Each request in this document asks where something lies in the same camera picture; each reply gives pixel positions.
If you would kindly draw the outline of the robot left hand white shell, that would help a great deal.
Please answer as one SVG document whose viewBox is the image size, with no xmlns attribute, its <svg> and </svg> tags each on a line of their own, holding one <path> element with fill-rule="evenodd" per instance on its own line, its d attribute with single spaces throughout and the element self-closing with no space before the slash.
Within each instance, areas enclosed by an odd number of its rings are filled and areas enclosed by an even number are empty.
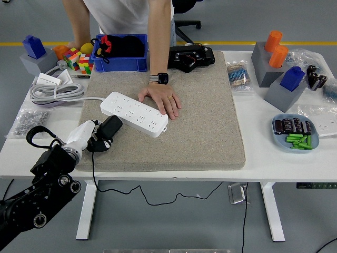
<svg viewBox="0 0 337 253">
<path fill-rule="evenodd" d="M 107 151 L 111 147 L 113 140 L 99 132 L 102 126 L 103 123 L 98 120 L 84 122 L 70 133 L 63 145 L 63 149 L 77 152 L 82 152 L 86 149 L 94 153 Z"/>
</svg>

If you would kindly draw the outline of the person's left hand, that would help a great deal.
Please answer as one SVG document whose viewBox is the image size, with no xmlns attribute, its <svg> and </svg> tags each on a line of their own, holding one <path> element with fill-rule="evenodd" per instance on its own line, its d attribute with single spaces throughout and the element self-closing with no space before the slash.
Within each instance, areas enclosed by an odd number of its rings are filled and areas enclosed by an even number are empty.
<svg viewBox="0 0 337 253">
<path fill-rule="evenodd" d="M 149 82 L 146 87 L 140 90 L 138 101 L 143 102 L 146 97 L 150 97 L 160 113 L 167 114 L 171 120 L 175 120 L 179 116 L 182 103 L 170 85 Z"/>
</svg>

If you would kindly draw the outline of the person's right hand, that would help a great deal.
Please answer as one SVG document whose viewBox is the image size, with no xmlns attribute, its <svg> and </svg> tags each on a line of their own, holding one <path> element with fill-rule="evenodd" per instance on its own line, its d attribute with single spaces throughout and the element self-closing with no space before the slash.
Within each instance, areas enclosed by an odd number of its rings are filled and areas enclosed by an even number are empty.
<svg viewBox="0 0 337 253">
<path fill-rule="evenodd" d="M 77 50 L 81 50 L 81 47 L 83 46 L 83 45 L 85 45 L 85 44 L 91 44 L 90 43 L 90 41 L 86 41 L 86 40 L 84 40 L 84 41 L 71 41 L 71 42 L 68 42 L 68 44 L 67 44 L 67 47 L 69 48 L 69 49 L 71 49 L 71 48 L 76 48 Z"/>
</svg>

